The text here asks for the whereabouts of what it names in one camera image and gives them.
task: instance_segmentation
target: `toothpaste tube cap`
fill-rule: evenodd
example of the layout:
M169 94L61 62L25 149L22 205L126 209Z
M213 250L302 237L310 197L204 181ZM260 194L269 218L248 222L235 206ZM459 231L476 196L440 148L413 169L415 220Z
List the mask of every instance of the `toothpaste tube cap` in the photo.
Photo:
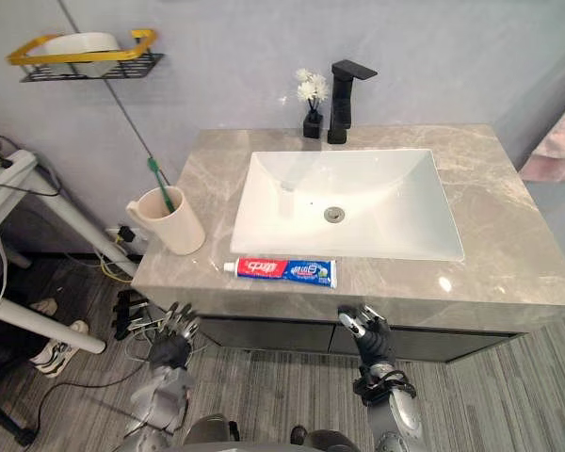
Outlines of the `toothpaste tube cap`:
M230 271L231 273L235 273L236 264L234 262L225 262L224 263L224 271Z

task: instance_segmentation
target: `marble countertop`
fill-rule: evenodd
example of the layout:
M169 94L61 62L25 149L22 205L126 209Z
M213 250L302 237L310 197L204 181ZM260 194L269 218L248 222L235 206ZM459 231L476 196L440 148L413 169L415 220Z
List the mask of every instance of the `marble countertop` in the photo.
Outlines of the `marble countertop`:
M336 289L234 278L223 271L254 151L429 148L459 230L462 262L337 258ZM565 258L488 125L356 127L347 144L299 130L202 131L177 183L207 238L188 256L153 238L132 285L157 305L191 300L202 314L332 321L366 301L395 324L529 331L565 315Z

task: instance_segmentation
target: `black vase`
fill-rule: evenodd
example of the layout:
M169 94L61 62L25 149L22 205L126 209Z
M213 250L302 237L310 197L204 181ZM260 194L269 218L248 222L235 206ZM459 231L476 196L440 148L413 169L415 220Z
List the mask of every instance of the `black vase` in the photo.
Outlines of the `black vase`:
M317 110L310 110L303 120L303 135L306 138L320 139L322 130L322 115Z

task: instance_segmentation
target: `toothpaste tube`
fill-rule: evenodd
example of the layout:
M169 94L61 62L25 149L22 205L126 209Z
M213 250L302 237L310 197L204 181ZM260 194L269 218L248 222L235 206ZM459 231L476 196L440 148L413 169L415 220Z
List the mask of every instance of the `toothpaste tube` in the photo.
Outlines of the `toothpaste tube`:
M284 261L240 257L236 262L224 264L224 271L230 271L244 278L289 280L332 288L337 286L336 270L335 261Z

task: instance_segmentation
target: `yellow shelf frame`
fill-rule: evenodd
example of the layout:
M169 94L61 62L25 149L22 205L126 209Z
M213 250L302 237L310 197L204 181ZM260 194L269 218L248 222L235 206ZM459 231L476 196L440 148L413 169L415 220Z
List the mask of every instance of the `yellow shelf frame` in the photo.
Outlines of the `yellow shelf frame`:
M139 43L133 49L129 50L112 50L108 52L86 52L83 54L61 54L61 55L37 55L29 56L27 53L33 49L40 47L49 40L58 38L62 35L43 35L27 44L19 47L17 50L7 56L8 63L13 66L23 65L41 65L52 63L88 63L92 61L125 61L135 59L144 54L151 44L157 39L157 33L150 28L131 30L130 34L133 38L139 39Z

